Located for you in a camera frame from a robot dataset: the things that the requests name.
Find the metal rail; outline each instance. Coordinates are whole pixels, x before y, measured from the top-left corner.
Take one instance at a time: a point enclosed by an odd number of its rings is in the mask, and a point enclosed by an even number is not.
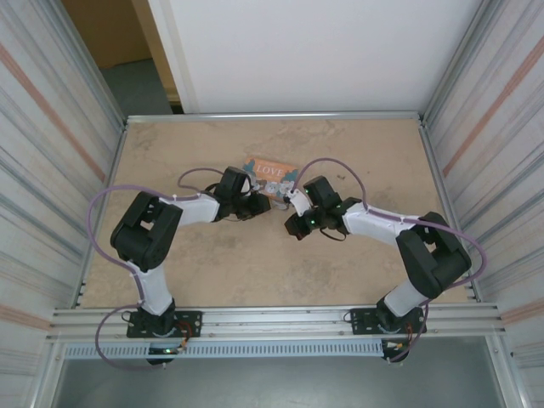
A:
[[[201,336],[194,342],[326,340],[339,338],[402,338],[403,335],[354,336],[351,325],[343,320],[352,308],[372,305],[324,306],[311,308],[223,308],[202,310]],[[97,325],[109,309],[57,310],[47,342],[91,343]],[[490,336],[504,334],[504,325],[493,303],[444,303],[430,306],[425,337]],[[100,339],[103,342],[154,343],[171,339],[127,339],[127,323],[120,314],[106,321]]]
[[[213,113],[188,115],[129,116],[127,123],[157,122],[232,122],[232,121],[303,121],[348,119],[419,119],[415,110],[363,110],[353,112],[277,112],[277,113]]]

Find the aluminum frame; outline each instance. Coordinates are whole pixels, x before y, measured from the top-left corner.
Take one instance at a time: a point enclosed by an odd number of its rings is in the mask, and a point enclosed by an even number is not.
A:
[[[439,170],[436,157],[434,155],[433,146],[430,143],[428,133],[429,123],[432,124],[436,115],[447,100],[447,96],[458,77],[462,74],[462,70],[466,63],[470,60],[473,51],[478,47],[480,39],[485,35],[486,29],[491,21],[496,17],[497,12],[504,4],[504,0],[482,0],[476,15],[473,18],[470,26],[465,33],[459,47],[453,55],[445,74],[438,87],[435,89],[431,100],[425,109],[422,120],[420,121],[419,133],[422,137],[423,146],[427,154],[431,174],[439,192],[439,197],[444,208],[445,215],[450,225],[459,229],[459,222],[456,214],[453,211],[453,206],[445,188],[445,181],[442,177],[442,172]],[[473,291],[474,299],[477,302],[481,301],[481,290],[477,281],[472,282],[470,286],[465,286],[468,290]],[[523,381],[521,380],[519,369],[515,365],[512,356],[508,353],[508,346],[505,338],[486,336],[488,350],[490,352],[491,362],[495,369],[497,381],[502,392],[502,397],[507,407],[530,407],[530,399]]]
[[[445,215],[454,226],[456,216],[445,189],[444,180],[439,172],[427,129],[422,125],[416,112],[330,112],[330,113],[270,113],[270,114],[233,114],[233,115],[185,115],[185,116],[130,116],[128,125],[141,122],[215,122],[215,121],[256,121],[256,120],[308,120],[308,119],[415,119],[419,126],[431,173]],[[109,183],[115,177],[116,166],[120,160],[122,142],[116,153]],[[105,201],[99,209],[96,229],[99,228],[105,212]],[[90,260],[85,266],[88,273]],[[469,293],[478,298],[478,289]],[[285,340],[332,340],[354,338],[381,338],[382,336],[354,336],[351,326],[343,321],[343,315],[355,307],[373,307],[373,305],[330,306],[330,307],[294,307],[294,308],[204,308],[202,337],[194,342],[217,341],[285,341]],[[33,394],[29,397],[29,406],[45,407],[53,402],[56,385],[60,380],[65,351],[69,344],[92,343],[96,327],[104,314],[110,309],[67,309],[57,310],[51,331],[46,340],[46,352],[41,363],[41,375],[35,381]],[[101,333],[102,343],[140,342],[146,339],[127,339],[126,322],[119,314],[114,315],[105,324]],[[525,407],[521,396],[519,374],[507,358],[504,346],[505,329],[496,305],[493,303],[436,303],[430,305],[428,333],[425,337],[485,337],[490,348],[490,355],[495,367],[501,391],[507,407]],[[153,338],[154,343],[162,340]]]
[[[127,124],[147,122],[233,122],[233,121],[275,121],[308,119],[348,120],[348,119],[415,119],[415,110],[369,110],[345,112],[270,112],[270,113],[213,113],[187,115],[144,115],[129,116]]]
[[[119,138],[119,144],[117,145],[115,155],[113,156],[113,162],[111,163],[110,173],[108,177],[106,178],[106,180],[104,181],[104,185],[102,186],[103,189],[107,189],[108,187],[110,187],[113,184],[113,181],[115,180],[115,176],[117,174],[117,168],[119,167],[119,162],[121,161],[122,150],[123,150],[123,147],[125,146],[125,141],[127,140],[127,132],[128,130],[125,127],[125,130],[123,130],[121,137]],[[96,220],[94,222],[94,230],[93,230],[95,235],[97,235],[100,228],[102,228],[102,223],[104,222],[104,216],[105,216],[105,209],[108,207],[109,200],[110,200],[110,195],[108,194],[100,200],[99,205],[97,206],[98,210],[96,212]],[[91,270],[94,254],[95,254],[95,250],[93,249],[93,246],[89,242],[87,245],[87,249],[85,251],[85,257],[83,258],[83,264],[82,264],[82,269],[80,273],[81,278],[77,286],[77,289],[72,294],[72,298],[71,298],[72,308],[79,306],[80,297],[85,292],[86,279]]]

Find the tabletop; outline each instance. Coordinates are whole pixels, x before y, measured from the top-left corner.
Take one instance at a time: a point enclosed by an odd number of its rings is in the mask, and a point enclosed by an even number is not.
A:
[[[268,120],[239,122],[141,122],[130,124],[114,184],[140,184],[165,194],[190,195],[178,176],[193,167],[241,167],[249,156],[301,168],[316,157],[334,157],[363,179],[374,207],[421,216],[442,213],[427,157],[413,120]],[[344,168],[318,163],[303,177],[326,176],[345,199],[360,187]],[[185,180],[200,189],[215,173]],[[109,199],[99,244],[109,238],[137,194]],[[294,212],[272,209],[244,222],[221,221],[178,229],[165,261],[167,283],[178,306],[318,306],[375,303],[406,279],[396,247],[364,236],[344,242],[313,233],[302,241],[284,227]],[[83,307],[138,300],[124,269],[93,257]],[[437,302],[465,302],[462,287]]]

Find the floor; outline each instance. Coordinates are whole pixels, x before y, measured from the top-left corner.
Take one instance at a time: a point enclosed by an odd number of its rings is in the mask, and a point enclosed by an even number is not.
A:
[[[134,361],[135,365],[146,364]],[[377,357],[177,360],[127,372],[67,361],[55,408],[503,407],[483,338],[424,338],[403,365]]]
[[[165,194],[189,194],[176,186],[193,167],[240,167],[248,156],[301,168],[316,157],[348,163],[365,181],[369,203],[404,214],[441,212],[414,120],[243,121],[132,123],[115,184],[140,184]],[[361,191],[346,170],[313,166],[307,181],[325,175],[343,198]],[[201,189],[215,173],[191,174]],[[135,193],[109,199],[99,234],[112,256],[110,235]],[[293,213],[269,211],[245,222],[195,224],[178,229],[165,262],[170,292],[179,307],[317,306],[374,304],[406,279],[399,250],[364,236],[344,242],[313,233],[302,241],[284,227]],[[126,271],[94,257],[82,297],[84,308],[135,303]],[[437,302],[466,302],[463,287]]]
[[[100,72],[125,116],[172,115],[153,59],[116,65]]]

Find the white wall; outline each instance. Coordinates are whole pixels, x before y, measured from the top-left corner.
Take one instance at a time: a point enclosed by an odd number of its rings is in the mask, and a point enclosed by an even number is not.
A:
[[[479,0],[150,0],[187,113],[422,110]]]

